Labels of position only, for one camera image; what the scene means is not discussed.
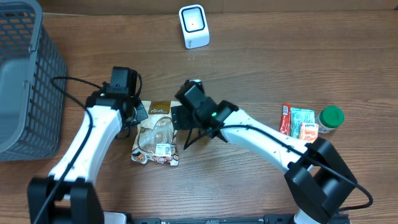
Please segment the brown snack pouch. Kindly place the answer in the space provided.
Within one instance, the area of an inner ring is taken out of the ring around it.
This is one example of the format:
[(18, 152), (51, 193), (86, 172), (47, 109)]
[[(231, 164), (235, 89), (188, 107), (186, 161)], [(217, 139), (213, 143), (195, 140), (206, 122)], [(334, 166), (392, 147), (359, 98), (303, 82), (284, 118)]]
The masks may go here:
[(148, 118), (137, 125), (137, 136), (131, 152), (131, 160), (146, 164), (177, 166), (179, 154), (176, 148), (177, 130), (174, 129), (172, 107), (177, 101), (143, 101)]

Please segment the red stick packet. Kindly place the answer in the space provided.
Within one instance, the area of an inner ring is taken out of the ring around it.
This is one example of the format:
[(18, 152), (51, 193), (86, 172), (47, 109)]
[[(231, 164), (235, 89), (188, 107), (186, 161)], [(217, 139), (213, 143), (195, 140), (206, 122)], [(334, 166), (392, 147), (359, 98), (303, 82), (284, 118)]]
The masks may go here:
[(280, 120), (279, 132), (290, 136), (291, 133), (291, 108), (292, 105), (284, 103), (282, 107), (282, 116)]

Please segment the teal wipes packet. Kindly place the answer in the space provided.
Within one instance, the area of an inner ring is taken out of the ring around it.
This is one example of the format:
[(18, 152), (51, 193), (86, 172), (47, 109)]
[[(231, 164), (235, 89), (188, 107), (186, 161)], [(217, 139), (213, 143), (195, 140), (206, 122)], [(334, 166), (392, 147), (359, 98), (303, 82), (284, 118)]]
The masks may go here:
[(291, 122), (290, 122), (290, 136), (299, 138), (300, 127), (302, 123), (314, 123), (315, 112), (314, 110), (300, 109), (292, 107), (290, 109)]

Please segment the orange small packet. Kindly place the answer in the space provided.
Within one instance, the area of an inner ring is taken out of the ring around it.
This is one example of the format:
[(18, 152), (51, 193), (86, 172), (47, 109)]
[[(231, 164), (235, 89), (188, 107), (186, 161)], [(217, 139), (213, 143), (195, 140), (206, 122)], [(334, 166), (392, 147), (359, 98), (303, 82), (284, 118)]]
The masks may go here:
[(317, 123), (301, 123), (299, 139), (308, 142), (314, 142), (318, 137), (318, 124)]

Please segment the green lid jar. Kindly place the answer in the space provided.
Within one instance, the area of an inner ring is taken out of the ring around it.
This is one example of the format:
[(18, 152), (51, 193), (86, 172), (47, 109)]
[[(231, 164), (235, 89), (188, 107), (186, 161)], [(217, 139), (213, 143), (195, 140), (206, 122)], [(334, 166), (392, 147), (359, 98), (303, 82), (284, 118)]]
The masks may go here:
[(327, 134), (343, 124), (344, 112), (337, 106), (327, 106), (316, 117), (318, 132)]

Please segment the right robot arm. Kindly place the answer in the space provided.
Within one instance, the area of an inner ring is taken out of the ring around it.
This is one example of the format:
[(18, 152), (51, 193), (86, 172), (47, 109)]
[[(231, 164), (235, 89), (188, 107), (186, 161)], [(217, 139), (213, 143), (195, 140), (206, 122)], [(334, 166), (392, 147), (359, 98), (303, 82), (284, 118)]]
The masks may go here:
[(299, 207), (294, 215), (280, 216), (285, 223), (349, 223), (339, 209), (357, 181), (330, 141), (295, 139), (228, 101), (215, 103), (199, 80), (187, 80), (175, 97), (180, 102), (172, 108), (175, 129), (200, 128), (202, 135), (249, 149), (283, 173)]

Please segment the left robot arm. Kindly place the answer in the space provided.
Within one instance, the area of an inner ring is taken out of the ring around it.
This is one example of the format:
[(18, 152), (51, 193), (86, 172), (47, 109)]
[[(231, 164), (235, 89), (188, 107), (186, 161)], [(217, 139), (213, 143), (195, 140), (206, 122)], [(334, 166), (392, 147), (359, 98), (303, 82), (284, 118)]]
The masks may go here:
[(79, 102), (85, 115), (74, 140), (46, 178), (33, 178), (27, 188), (31, 223), (132, 223), (130, 214), (106, 212), (95, 181), (110, 144), (124, 130), (147, 119), (139, 98), (141, 75), (113, 67), (110, 82)]

